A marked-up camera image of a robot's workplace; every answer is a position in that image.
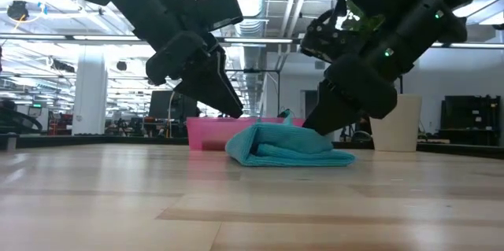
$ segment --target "white planter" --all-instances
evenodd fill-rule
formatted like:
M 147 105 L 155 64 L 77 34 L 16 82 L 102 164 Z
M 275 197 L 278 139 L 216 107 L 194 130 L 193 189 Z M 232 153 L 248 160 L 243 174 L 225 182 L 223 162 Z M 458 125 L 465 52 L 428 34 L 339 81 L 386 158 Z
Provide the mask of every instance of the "white planter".
M 422 97 L 399 94 L 397 107 L 382 120 L 371 119 L 376 151 L 416 152 Z

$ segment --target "white column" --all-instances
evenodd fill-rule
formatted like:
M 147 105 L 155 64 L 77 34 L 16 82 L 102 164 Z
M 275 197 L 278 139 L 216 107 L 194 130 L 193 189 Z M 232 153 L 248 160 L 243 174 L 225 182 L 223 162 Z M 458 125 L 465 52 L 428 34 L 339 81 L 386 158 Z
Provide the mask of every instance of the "white column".
M 108 73 L 100 46 L 81 46 L 72 134 L 105 132 Z

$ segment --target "wooden surface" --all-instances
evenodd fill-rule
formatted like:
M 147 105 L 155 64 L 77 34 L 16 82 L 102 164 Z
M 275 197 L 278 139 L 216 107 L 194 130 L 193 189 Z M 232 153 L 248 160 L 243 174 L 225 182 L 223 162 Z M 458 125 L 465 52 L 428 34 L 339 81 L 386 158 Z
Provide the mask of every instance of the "wooden surface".
M 504 162 L 354 153 L 349 168 L 185 146 L 0 154 L 0 250 L 504 250 Z

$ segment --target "folded cloth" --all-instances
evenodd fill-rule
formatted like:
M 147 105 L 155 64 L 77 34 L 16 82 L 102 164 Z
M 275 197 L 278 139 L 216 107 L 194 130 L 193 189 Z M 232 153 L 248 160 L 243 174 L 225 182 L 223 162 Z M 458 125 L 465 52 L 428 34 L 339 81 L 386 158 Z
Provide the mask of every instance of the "folded cloth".
M 251 167 L 341 167 L 355 156 L 333 149 L 331 140 L 312 129 L 261 123 L 241 131 L 226 144 L 226 152 L 243 166 Z

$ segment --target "pink bin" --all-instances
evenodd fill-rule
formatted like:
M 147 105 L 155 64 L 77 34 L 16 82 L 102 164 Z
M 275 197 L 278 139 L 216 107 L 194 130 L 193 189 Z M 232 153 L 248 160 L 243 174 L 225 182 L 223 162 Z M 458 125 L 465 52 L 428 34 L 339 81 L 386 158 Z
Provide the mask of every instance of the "pink bin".
M 187 133 L 191 150 L 224 150 L 229 139 L 245 128 L 257 123 L 258 118 L 187 118 Z M 261 118 L 261 122 L 283 123 L 282 118 Z M 305 121 L 294 118 L 293 124 L 301 127 Z

